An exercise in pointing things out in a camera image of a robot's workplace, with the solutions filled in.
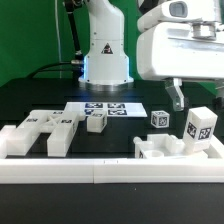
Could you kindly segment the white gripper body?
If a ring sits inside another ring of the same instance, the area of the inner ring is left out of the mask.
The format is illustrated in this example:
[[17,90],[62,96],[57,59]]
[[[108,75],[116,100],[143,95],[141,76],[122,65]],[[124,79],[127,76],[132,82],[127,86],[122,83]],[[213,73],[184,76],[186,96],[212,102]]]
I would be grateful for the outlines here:
[[144,80],[224,79],[224,32],[200,40],[189,24],[163,22],[138,37],[136,57]]

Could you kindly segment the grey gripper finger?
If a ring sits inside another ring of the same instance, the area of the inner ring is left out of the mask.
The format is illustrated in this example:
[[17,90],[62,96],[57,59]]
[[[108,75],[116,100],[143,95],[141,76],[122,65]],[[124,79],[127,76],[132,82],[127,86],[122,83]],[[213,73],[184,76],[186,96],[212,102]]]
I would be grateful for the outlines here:
[[224,109],[224,83],[216,84],[215,106],[217,109]]
[[169,78],[165,81],[165,89],[172,99],[173,109],[175,111],[182,111],[185,106],[181,86],[182,80],[180,78]]

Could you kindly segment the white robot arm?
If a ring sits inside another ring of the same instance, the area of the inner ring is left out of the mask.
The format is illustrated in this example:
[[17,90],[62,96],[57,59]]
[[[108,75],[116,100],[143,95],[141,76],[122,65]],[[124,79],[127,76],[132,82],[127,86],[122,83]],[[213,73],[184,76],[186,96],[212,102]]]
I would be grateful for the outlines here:
[[[90,21],[90,50],[82,85],[96,90],[131,83],[124,53],[124,15],[109,0],[84,0]],[[184,81],[213,82],[213,105],[224,109],[224,23],[221,0],[136,0],[141,16],[136,64],[144,80],[164,81],[181,111]]]

